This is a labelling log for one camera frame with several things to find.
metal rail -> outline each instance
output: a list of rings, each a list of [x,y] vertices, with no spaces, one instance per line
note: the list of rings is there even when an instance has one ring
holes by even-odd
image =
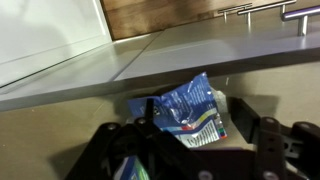
[[[262,6],[257,6],[249,9],[245,9],[242,11],[238,11],[238,15],[247,14],[247,23],[251,25],[251,13],[263,11],[266,9],[280,7],[280,15],[282,15],[286,11],[286,5],[296,3],[297,0],[288,0],[288,1],[279,1],[271,4],[265,4]]]
[[[227,20],[227,12],[234,11],[237,9],[247,9],[248,7],[251,7],[251,6],[252,6],[252,3],[248,3],[248,4],[243,4],[240,6],[234,6],[234,7],[230,7],[230,8],[226,8],[226,9],[220,9],[220,10],[218,10],[218,14],[223,13],[224,20],[226,21]]]
[[[281,15],[282,21],[299,19],[298,36],[307,35],[308,17],[320,14],[320,6],[313,6],[295,11],[286,12]]]

wooden panel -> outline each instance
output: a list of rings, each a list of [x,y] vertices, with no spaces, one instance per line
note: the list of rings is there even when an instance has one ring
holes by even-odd
[[[101,0],[113,39],[122,39],[220,16],[221,8],[279,0]]]

screw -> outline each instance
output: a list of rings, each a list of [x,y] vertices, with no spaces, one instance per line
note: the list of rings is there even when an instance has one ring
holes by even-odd
[[[200,180],[212,180],[212,174],[209,171],[200,171],[199,174],[199,179]]]
[[[274,120],[268,118],[268,119],[267,119],[267,122],[268,122],[268,123],[274,123]]]
[[[109,130],[114,130],[117,126],[115,124],[109,124],[108,129]]]
[[[271,172],[271,171],[265,171],[263,173],[263,177],[265,180],[279,180],[279,177],[274,172]]]
[[[301,127],[306,128],[306,129],[310,129],[310,126],[308,124],[301,124]]]
[[[139,124],[144,124],[144,123],[146,123],[146,120],[145,120],[145,119],[139,119],[139,120],[138,120],[138,123],[139,123]]]

white wall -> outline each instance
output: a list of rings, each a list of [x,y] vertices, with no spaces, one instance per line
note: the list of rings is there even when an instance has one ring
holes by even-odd
[[[0,1],[0,87],[111,42],[99,0]]]

blue plastic wrapper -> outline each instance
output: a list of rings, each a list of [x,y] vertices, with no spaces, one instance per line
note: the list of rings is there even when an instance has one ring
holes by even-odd
[[[227,137],[206,73],[162,96],[129,100],[133,118],[144,116],[150,98],[154,100],[154,123],[161,130],[171,132],[185,146],[199,147]],[[129,160],[138,162],[136,157]],[[138,167],[125,165],[131,172]]]

